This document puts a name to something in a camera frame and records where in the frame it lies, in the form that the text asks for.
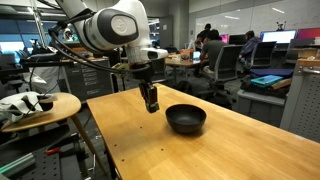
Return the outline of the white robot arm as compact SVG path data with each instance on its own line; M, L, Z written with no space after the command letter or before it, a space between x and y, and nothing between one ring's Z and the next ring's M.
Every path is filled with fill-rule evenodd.
M115 5L92 11L83 0L55 0L68 17L83 47L93 53L126 49L127 69L100 67L114 74L131 74L139 80L141 95L149 113L159 110L157 88L152 83L152 61L168 56L165 49L154 48L144 5L140 0L119 0Z

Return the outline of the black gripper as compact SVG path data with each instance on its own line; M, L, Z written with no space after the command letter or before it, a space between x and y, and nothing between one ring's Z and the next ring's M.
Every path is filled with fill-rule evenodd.
M132 74L132 77L139 81L140 93L144 99L144 102L146 103L146 106L158 104L157 88L151 84L152 77L154 76L152 63L147 62L130 64L129 70ZM147 87L147 95L145 93L144 86Z

